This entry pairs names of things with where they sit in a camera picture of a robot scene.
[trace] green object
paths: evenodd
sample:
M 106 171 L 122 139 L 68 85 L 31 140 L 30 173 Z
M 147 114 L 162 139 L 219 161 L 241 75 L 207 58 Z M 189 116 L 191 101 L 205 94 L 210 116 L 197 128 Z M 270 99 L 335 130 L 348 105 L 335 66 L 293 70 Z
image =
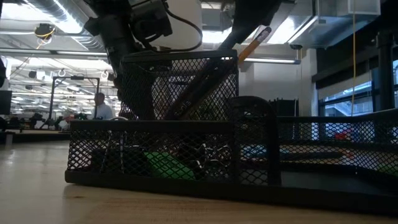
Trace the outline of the green object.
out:
M 390 174 L 398 177 L 398 166 L 390 167 L 387 164 L 380 164 L 377 168 L 379 172 L 383 172 L 385 174 Z
M 167 152 L 145 152 L 154 177 L 195 180 L 192 170 Z

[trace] man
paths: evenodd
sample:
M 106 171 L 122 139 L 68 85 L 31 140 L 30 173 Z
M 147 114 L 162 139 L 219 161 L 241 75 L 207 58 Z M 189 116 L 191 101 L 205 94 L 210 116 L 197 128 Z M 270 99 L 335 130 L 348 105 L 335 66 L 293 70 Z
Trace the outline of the man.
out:
M 105 95 L 104 93 L 97 93 L 94 97 L 94 102 L 97 107 L 97 116 L 96 119 L 112 119 L 113 112 L 110 106 L 106 105 L 105 102 Z M 91 112 L 92 117 L 94 117 L 95 109 Z

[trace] white shirt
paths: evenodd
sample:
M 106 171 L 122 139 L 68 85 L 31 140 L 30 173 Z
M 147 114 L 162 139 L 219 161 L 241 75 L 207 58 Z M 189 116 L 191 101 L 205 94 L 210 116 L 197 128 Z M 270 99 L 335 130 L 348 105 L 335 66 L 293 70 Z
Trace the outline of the white shirt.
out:
M 95 109 L 91 111 L 91 116 L 94 118 Z M 102 118 L 103 120 L 114 118 L 113 112 L 110 106 L 105 103 L 97 106 L 97 118 Z

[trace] computer monitor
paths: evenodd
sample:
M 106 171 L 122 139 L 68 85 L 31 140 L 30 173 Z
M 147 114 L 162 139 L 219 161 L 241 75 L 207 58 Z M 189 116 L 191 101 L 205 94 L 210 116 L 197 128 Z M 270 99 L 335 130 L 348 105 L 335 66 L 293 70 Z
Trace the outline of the computer monitor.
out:
M 11 98 L 12 91 L 0 90 L 0 115 L 10 115 Z

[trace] desk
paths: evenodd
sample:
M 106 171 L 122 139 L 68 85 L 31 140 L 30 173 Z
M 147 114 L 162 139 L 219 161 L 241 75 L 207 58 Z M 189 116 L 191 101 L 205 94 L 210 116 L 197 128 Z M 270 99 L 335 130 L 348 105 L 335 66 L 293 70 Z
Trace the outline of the desk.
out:
M 49 131 L 49 130 L 19 130 L 10 129 L 6 130 L 14 132 L 13 142 L 40 142 L 40 141 L 61 141 L 69 140 L 70 134 L 60 133 L 59 131 Z
M 0 223 L 398 223 L 398 219 L 65 183 L 68 141 L 0 150 Z

